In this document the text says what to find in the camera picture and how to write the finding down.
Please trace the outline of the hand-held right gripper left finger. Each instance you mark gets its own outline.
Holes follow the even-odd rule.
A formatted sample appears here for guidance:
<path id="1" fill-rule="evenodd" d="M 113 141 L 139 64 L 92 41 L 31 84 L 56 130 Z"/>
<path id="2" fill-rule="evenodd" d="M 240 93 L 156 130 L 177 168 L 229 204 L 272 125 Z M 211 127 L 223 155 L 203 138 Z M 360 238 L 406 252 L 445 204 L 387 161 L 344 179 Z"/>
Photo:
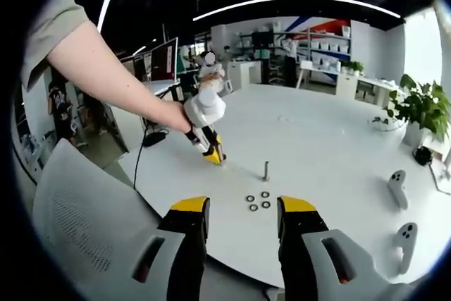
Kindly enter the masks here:
<path id="1" fill-rule="evenodd" d="M 113 244 L 111 265 L 101 280 L 103 300 L 198 300 L 209 229 L 207 196 L 180 200 L 157 227 L 141 201 L 124 211 L 103 211 Z"/>

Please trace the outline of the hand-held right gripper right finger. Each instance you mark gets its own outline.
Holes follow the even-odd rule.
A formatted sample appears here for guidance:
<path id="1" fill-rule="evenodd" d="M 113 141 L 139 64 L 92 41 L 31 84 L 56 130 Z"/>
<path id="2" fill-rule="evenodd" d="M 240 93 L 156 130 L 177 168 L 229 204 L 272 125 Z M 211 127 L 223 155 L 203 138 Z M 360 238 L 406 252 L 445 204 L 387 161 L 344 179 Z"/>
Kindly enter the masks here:
<path id="1" fill-rule="evenodd" d="M 316 207 L 280 196 L 278 259 L 286 300 L 408 300 L 413 287 L 389 283 L 372 256 L 338 229 L 329 229 Z"/>

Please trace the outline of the person's left hand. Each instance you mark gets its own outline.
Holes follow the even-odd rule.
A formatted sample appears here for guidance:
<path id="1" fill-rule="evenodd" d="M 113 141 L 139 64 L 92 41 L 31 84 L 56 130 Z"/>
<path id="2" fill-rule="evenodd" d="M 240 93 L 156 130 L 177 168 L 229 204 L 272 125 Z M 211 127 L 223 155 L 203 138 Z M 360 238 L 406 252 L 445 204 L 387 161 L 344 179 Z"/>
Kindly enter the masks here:
<path id="1" fill-rule="evenodd" d="M 183 134 L 192 130 L 192 124 L 180 102 L 165 102 L 165 124 Z"/>

